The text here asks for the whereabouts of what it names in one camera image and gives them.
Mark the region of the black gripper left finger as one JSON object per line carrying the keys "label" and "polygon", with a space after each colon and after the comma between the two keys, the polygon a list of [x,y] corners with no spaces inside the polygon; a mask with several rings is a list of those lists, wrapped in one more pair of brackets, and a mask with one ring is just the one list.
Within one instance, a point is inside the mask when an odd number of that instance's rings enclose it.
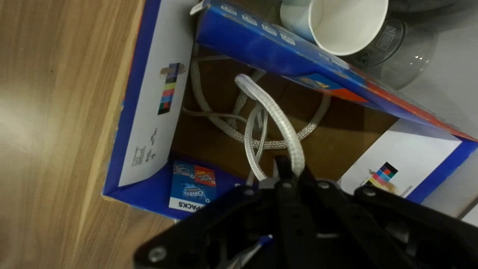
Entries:
{"label": "black gripper left finger", "polygon": [[133,255],[134,269],[226,269],[254,249],[245,269],[305,267],[309,170],[294,173],[285,158],[276,165],[279,177],[270,187],[235,187],[143,243]]}

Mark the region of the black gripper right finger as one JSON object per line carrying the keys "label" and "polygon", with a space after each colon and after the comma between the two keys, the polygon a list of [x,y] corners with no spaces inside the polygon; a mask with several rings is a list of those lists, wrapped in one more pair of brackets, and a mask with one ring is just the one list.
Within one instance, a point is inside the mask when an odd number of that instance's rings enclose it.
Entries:
{"label": "black gripper right finger", "polygon": [[318,241],[353,269],[478,269],[478,229],[372,184],[351,195],[309,170],[299,190]]}

